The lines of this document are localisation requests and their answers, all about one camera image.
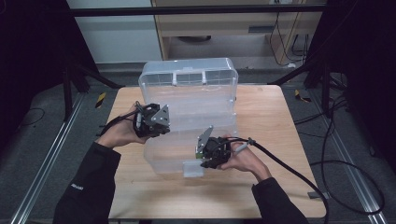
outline black jacket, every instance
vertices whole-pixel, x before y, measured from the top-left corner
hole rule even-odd
[[[56,206],[53,223],[107,224],[119,162],[118,152],[92,143]],[[253,185],[252,191],[265,223],[308,223],[274,178]]]

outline transparent bin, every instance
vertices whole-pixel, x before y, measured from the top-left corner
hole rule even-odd
[[[210,125],[211,136],[237,136],[233,111],[238,74],[227,58],[146,63],[139,78],[145,104],[169,105],[170,133],[150,138],[144,156],[157,174],[201,176],[195,159],[197,138]]]

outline person's right hand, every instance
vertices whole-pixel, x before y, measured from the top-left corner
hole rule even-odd
[[[228,138],[231,136],[227,134],[223,137]],[[246,147],[237,153],[235,152],[241,145],[242,143],[240,142],[231,143],[232,154],[230,159],[218,168],[221,170],[234,168],[242,172],[251,172],[256,176],[259,182],[271,177],[268,167],[250,150],[250,148]]]

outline wall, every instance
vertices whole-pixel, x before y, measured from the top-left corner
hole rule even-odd
[[[70,8],[151,7],[149,0],[67,0]],[[162,59],[153,16],[76,18],[96,63]]]

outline wooden table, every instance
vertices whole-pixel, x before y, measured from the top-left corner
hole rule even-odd
[[[109,120],[144,102],[139,88],[119,90]],[[278,86],[238,85],[235,103],[239,135],[251,137],[315,183],[303,146]],[[205,176],[183,178],[182,173],[157,175],[143,157],[143,145],[115,148],[121,155],[110,218],[256,218],[260,211],[251,193],[257,183],[250,173],[205,170]],[[270,168],[273,177],[306,217],[323,217],[321,200],[298,177],[250,147]]]

